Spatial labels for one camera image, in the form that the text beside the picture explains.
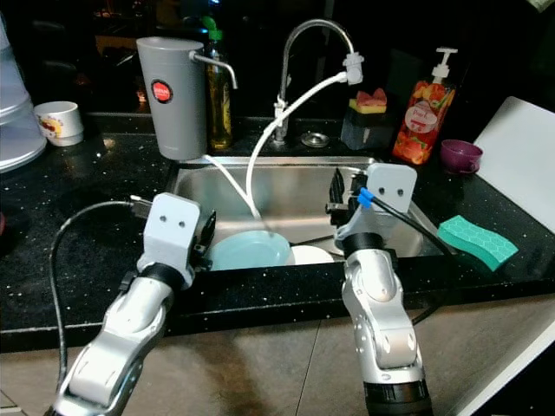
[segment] bottle label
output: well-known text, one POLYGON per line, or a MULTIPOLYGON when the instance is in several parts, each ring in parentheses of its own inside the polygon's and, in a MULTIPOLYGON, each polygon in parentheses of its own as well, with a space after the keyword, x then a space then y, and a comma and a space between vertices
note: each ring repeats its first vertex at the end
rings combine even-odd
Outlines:
POLYGON ((232 116, 229 102, 229 83, 224 84, 223 102, 224 129, 228 134, 232 134, 232 116))
POLYGON ((150 85, 153 90, 154 98, 160 104, 167 104, 172 100, 173 91, 170 88, 170 86, 167 84, 167 82, 162 80, 154 80, 150 85))
POLYGON ((405 124, 411 132, 429 133, 437 123, 437 116, 427 101, 420 101, 405 113, 405 124))

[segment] blue tape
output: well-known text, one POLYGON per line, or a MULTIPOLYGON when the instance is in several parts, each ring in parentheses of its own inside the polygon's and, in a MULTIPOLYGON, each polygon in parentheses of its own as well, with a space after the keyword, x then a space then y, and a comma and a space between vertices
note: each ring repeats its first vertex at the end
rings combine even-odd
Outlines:
POLYGON ((367 188, 361 188, 361 195, 363 195, 368 201, 374 199, 374 194, 370 192, 367 188))
POLYGON ((372 204, 371 201, 369 199, 366 199, 362 194, 360 194, 356 200, 360 205, 362 205, 367 210, 370 208, 370 205, 372 204))

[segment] red label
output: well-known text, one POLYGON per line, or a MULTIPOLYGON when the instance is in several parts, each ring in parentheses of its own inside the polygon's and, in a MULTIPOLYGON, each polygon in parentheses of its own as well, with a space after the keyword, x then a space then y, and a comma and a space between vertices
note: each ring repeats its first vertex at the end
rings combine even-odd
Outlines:
POLYGON ((154 98, 162 104, 168 103, 173 97, 173 92, 170 86, 161 80, 154 80, 152 83, 152 89, 154 98))

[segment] small purple bowl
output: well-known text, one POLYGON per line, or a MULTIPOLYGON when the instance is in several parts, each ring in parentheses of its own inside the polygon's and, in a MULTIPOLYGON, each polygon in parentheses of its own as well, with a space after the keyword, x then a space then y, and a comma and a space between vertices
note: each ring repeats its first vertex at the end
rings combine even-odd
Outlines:
POLYGON ((480 169, 482 149, 462 140, 443 140, 440 159, 450 173, 475 173, 480 169))

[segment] orange soap bottle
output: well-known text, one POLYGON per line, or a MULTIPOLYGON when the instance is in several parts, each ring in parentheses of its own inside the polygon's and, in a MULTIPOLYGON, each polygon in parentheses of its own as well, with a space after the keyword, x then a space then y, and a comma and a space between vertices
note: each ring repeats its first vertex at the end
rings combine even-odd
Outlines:
POLYGON ((443 61, 434 67, 431 82, 418 81, 397 134, 393 155, 414 165, 426 163, 432 152, 445 114, 454 98, 454 86, 446 83, 447 59, 457 49, 438 48, 443 61))

